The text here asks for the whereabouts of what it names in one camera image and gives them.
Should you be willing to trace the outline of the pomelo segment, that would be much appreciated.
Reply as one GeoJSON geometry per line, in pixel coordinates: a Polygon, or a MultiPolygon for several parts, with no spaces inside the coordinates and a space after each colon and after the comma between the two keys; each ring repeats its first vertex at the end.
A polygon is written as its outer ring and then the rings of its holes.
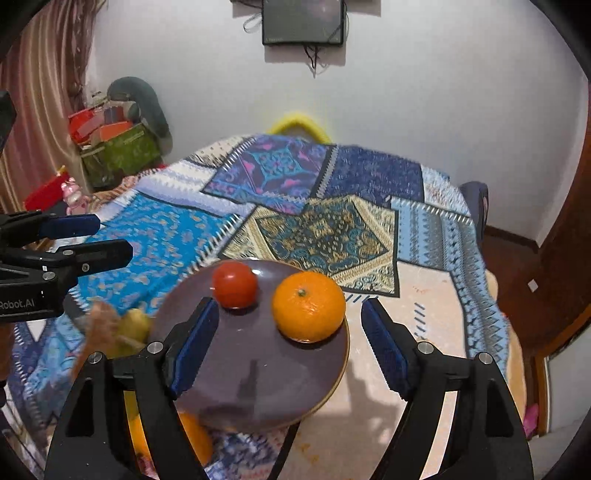
{"type": "Polygon", "coordinates": [[[75,381],[87,358],[94,352],[107,353],[116,343],[121,317],[106,302],[95,301],[87,315],[87,331],[82,349],[71,370],[70,379],[75,381]]]}

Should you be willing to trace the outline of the large orange with stem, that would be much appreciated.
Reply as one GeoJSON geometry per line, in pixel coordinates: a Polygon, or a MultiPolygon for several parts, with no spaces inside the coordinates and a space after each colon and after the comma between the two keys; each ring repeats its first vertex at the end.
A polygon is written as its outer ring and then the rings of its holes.
{"type": "Polygon", "coordinates": [[[273,292],[271,313],[283,336],[298,343],[328,339],[346,318],[346,300],[334,280],[317,272],[298,272],[273,292]]]}

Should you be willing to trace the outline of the grey neck pillow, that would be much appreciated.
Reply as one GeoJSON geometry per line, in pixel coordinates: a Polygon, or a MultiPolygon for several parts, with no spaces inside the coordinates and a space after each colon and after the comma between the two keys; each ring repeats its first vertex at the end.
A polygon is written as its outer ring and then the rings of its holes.
{"type": "Polygon", "coordinates": [[[139,109],[141,123],[156,137],[162,155],[173,146],[169,125],[153,88],[138,77],[126,76],[114,80],[107,89],[112,101],[134,102],[139,109]]]}

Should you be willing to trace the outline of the dark blue chair back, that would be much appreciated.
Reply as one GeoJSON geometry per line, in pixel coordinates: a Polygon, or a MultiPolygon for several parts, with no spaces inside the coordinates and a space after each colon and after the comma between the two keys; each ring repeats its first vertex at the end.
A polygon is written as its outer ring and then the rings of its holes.
{"type": "Polygon", "coordinates": [[[489,213],[488,186],[483,182],[470,181],[462,184],[460,191],[475,223],[478,246],[482,248],[489,213]]]}

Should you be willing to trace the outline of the red tomato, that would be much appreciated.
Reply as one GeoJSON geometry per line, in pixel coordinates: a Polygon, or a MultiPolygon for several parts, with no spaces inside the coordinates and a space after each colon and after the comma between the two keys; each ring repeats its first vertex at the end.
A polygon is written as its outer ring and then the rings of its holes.
{"type": "Polygon", "coordinates": [[[212,273],[215,300],[225,309],[246,309],[256,303],[257,278],[248,265],[223,261],[212,273]]]}

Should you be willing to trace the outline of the large orange with sticker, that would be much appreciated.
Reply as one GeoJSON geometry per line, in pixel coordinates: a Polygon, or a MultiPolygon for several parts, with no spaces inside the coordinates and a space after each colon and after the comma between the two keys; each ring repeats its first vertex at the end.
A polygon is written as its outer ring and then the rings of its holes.
{"type": "MultiPolygon", "coordinates": [[[[213,442],[211,440],[211,435],[209,435],[208,431],[199,423],[197,417],[194,415],[184,411],[178,411],[178,415],[194,453],[197,455],[201,465],[206,466],[209,462],[211,462],[213,456],[213,442]]],[[[141,467],[144,470],[153,470],[154,465],[146,442],[140,417],[135,415],[131,420],[128,421],[128,426],[132,445],[135,454],[139,457],[141,467]]]]}

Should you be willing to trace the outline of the blue patchwork bed cover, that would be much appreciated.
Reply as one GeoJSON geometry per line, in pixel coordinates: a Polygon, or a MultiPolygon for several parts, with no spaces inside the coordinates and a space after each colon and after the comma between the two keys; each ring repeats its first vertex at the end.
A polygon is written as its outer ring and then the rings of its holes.
{"type": "Polygon", "coordinates": [[[378,405],[386,388],[359,320],[370,297],[419,339],[468,355],[489,351],[525,404],[521,345],[489,290],[476,217],[435,169],[356,146],[235,136],[96,193],[88,209],[105,235],[128,235],[134,257],[121,272],[82,281],[62,316],[15,329],[3,432],[36,477],[91,301],[156,317],[174,287],[222,259],[274,260],[337,282],[348,303],[353,375],[378,405]]]}

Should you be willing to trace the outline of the brown wooden wardrobe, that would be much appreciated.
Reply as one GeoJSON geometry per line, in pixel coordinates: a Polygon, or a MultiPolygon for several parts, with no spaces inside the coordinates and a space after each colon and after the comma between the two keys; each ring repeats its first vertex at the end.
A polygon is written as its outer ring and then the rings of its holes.
{"type": "Polygon", "coordinates": [[[590,131],[566,200],[537,260],[500,295],[524,357],[527,408],[524,424],[549,432],[547,358],[590,319],[590,131]]]}

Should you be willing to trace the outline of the red gift bag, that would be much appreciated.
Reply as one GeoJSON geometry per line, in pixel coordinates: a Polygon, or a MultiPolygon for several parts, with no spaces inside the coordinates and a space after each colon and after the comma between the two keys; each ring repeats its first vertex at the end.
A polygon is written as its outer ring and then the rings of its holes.
{"type": "Polygon", "coordinates": [[[68,132],[76,145],[89,141],[91,134],[104,124],[102,107],[80,110],[68,117],[68,132]]]}

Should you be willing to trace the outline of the striped red curtain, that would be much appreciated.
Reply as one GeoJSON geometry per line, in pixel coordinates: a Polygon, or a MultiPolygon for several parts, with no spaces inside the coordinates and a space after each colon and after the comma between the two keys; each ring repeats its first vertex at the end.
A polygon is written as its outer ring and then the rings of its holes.
{"type": "Polygon", "coordinates": [[[25,198],[64,166],[87,182],[68,117],[84,107],[84,80],[100,1],[50,1],[15,38],[1,61],[1,88],[16,121],[1,153],[1,211],[25,198]]]}

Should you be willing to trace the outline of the yellow foam tube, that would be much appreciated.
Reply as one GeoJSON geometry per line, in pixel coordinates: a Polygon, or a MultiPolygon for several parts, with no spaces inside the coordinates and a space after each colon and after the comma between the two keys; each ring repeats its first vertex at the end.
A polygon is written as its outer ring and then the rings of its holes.
{"type": "Polygon", "coordinates": [[[310,116],[301,112],[290,112],[280,117],[266,131],[270,135],[288,135],[300,132],[318,144],[331,144],[332,139],[322,127],[310,116]]]}

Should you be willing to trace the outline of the green sugarcane piece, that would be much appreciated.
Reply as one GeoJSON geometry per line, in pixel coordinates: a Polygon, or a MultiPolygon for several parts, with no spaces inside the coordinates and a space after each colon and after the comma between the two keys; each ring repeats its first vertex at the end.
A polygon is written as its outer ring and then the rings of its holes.
{"type": "Polygon", "coordinates": [[[129,309],[120,319],[116,338],[131,344],[145,344],[150,335],[152,318],[139,308],[129,309]]]}
{"type": "Polygon", "coordinates": [[[105,355],[109,359],[132,356],[139,353],[145,346],[145,343],[138,340],[117,336],[106,349],[105,355]]]}

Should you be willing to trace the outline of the pink plush toy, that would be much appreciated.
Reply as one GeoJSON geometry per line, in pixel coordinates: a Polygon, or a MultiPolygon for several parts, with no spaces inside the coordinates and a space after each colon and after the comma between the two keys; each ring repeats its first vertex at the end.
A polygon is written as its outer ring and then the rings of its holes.
{"type": "Polygon", "coordinates": [[[67,215],[82,215],[87,213],[90,199],[73,177],[70,177],[61,184],[61,190],[67,215]]]}

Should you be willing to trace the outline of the small black wall monitor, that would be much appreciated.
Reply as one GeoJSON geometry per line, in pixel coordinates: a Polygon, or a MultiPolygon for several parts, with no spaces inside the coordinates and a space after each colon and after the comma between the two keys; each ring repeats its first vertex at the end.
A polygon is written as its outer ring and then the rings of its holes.
{"type": "Polygon", "coordinates": [[[345,16],[342,0],[263,1],[263,45],[341,46],[345,16]]]}

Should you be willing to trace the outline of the green storage box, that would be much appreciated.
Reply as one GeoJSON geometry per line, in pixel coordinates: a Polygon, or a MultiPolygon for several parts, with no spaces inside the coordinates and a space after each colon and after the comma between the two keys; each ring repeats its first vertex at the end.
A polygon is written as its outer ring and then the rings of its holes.
{"type": "Polygon", "coordinates": [[[88,185],[95,191],[115,188],[124,177],[161,163],[154,135],[142,124],[81,152],[88,185]]]}

